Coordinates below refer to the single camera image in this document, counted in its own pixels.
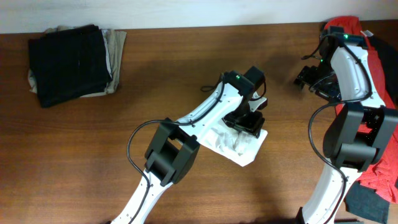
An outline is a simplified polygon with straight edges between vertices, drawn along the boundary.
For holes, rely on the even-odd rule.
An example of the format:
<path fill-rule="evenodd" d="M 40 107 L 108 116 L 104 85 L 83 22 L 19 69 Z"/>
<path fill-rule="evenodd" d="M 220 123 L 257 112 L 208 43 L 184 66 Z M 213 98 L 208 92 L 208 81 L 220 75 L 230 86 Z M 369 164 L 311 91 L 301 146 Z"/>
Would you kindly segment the white t-shirt with robot print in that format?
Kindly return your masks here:
<path fill-rule="evenodd" d="M 255 160 L 267 135 L 268 132 L 261 129 L 257 138 L 219 123 L 213 126 L 200 142 L 208 149 L 244 167 Z"/>

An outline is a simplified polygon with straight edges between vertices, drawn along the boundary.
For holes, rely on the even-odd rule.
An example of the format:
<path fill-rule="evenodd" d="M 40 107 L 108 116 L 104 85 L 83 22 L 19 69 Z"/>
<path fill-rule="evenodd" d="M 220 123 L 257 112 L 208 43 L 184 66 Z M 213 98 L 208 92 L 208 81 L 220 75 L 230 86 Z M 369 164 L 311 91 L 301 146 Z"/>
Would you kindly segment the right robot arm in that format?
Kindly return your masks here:
<path fill-rule="evenodd" d="M 319 65 L 303 67 L 294 80 L 328 101 L 312 114 L 309 128 L 322 110 L 342 107 L 324 135 L 323 150 L 314 149 L 325 166 L 296 223 L 334 223 L 349 188 L 381 159 L 397 126 L 397 110 L 386 107 L 374 85 L 368 48 L 364 36 L 327 27 L 315 49 Z"/>

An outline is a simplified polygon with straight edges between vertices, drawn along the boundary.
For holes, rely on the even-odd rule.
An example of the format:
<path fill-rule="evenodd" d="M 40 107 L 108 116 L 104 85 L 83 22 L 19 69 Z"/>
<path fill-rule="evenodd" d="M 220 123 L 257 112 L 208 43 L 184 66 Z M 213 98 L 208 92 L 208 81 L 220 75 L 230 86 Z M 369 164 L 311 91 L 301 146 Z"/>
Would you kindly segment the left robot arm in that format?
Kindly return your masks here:
<path fill-rule="evenodd" d="M 192 168 L 200 147 L 226 157 L 241 167 L 256 158 L 267 131 L 262 109 L 267 98 L 264 72 L 224 72 L 214 85 L 203 86 L 209 97 L 186 116 L 146 121 L 139 129 L 159 126 L 144 154 L 146 163 L 137 189 L 122 212 L 110 223 L 144 223 L 160 196 L 179 183 Z"/>

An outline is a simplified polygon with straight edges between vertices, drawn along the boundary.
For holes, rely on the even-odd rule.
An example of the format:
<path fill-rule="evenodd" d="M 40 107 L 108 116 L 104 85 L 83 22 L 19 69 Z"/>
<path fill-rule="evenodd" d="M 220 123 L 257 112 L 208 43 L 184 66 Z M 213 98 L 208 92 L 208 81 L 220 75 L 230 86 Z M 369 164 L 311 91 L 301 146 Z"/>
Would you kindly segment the dark grey garment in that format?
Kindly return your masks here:
<path fill-rule="evenodd" d="M 377 51 L 384 71 L 384 100 L 388 108 L 397 105 L 397 49 L 377 36 L 368 38 Z M 378 223 L 387 223 L 390 204 L 397 203 L 397 131 L 394 131 L 381 160 L 369 167 L 349 189 L 346 210 L 359 217 Z"/>

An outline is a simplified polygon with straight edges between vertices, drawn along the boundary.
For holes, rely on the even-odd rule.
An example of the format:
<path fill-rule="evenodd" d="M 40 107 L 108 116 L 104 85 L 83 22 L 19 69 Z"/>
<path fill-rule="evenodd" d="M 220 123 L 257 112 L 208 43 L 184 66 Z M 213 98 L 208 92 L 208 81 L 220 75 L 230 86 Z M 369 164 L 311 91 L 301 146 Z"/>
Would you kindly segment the folded beige garment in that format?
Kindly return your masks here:
<path fill-rule="evenodd" d="M 68 27 L 68 26 L 58 26 L 55 28 L 49 28 L 44 33 L 54 33 L 61 32 L 64 30 L 70 30 L 77 27 Z M 112 75 L 112 80 L 106 84 L 106 87 L 100 88 L 99 90 L 93 91 L 90 94 L 85 94 L 80 96 L 80 98 L 90 98 L 97 96 L 104 96 L 108 94 L 115 93 L 120 79 L 120 70 L 121 70 L 121 61 L 123 55 L 123 47 L 124 42 L 126 40 L 127 33 L 125 31 L 116 31 L 113 29 L 105 29 L 102 31 L 104 38 L 106 39 L 105 43 L 108 46 L 108 58 L 110 64 L 110 70 Z M 28 72 L 28 82 L 30 85 L 30 92 L 37 94 L 37 85 L 34 74 L 32 70 Z"/>

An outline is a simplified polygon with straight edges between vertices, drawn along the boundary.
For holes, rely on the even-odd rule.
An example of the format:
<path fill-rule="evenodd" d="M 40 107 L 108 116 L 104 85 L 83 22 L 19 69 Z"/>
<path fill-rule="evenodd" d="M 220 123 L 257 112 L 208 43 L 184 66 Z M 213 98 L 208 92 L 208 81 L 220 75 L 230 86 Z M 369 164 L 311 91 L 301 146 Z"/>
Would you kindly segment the folded black garment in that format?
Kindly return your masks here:
<path fill-rule="evenodd" d="M 43 108 L 99 93 L 113 79 L 106 38 L 98 26 L 51 32 L 28 40 L 28 47 Z"/>

